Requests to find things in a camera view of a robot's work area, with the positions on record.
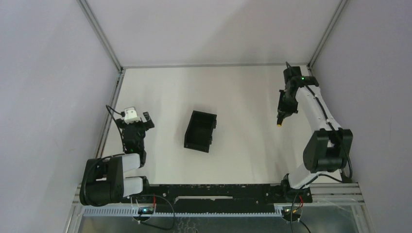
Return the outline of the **black yellow handled screwdriver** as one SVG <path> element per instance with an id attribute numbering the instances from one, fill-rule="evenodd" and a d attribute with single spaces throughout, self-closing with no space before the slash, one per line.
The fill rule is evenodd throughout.
<path id="1" fill-rule="evenodd" d="M 282 125 L 284 118 L 285 118 L 284 112 L 281 111 L 281 112 L 278 112 L 278 113 L 277 113 L 277 120 L 276 120 L 277 126 L 281 126 L 281 125 Z"/>

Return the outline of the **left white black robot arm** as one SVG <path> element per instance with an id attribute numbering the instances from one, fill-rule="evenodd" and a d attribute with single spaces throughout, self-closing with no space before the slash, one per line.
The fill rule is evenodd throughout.
<path id="1" fill-rule="evenodd" d="M 126 178 L 124 173 L 145 165 L 147 153 L 144 138 L 155 125 L 148 112 L 143 113 L 144 121 L 129 113 L 126 111 L 124 118 L 115 121 L 123 152 L 86 162 L 79 193 L 80 203 L 84 206 L 101 207 L 119 203 L 129 195 L 140 202 L 147 202 L 152 196 L 152 190 L 144 185 L 143 177 Z"/>

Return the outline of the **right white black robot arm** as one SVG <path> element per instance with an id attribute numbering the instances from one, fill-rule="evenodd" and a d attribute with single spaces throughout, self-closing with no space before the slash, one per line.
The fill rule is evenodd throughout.
<path id="1" fill-rule="evenodd" d="M 349 169 L 349 176 L 353 175 L 349 157 L 353 134 L 350 129 L 343 129 L 332 116 L 315 77 L 286 77 L 278 102 L 278 126 L 285 118 L 298 113 L 299 106 L 307 117 L 312 135 L 303 149 L 302 165 L 284 177 L 287 185 L 280 191 L 287 202 L 295 201 L 300 196 L 300 190 L 309 187 L 320 176 L 329 176 L 345 167 Z"/>

